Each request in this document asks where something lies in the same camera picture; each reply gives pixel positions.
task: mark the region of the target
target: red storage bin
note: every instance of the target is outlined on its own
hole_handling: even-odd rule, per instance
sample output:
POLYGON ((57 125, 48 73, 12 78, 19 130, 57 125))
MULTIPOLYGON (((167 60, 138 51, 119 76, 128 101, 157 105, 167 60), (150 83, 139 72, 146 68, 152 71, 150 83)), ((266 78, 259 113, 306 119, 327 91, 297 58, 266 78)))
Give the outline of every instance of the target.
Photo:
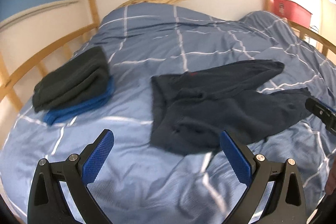
POLYGON ((291 0, 273 0, 273 13, 306 28, 310 27, 312 13, 291 0))

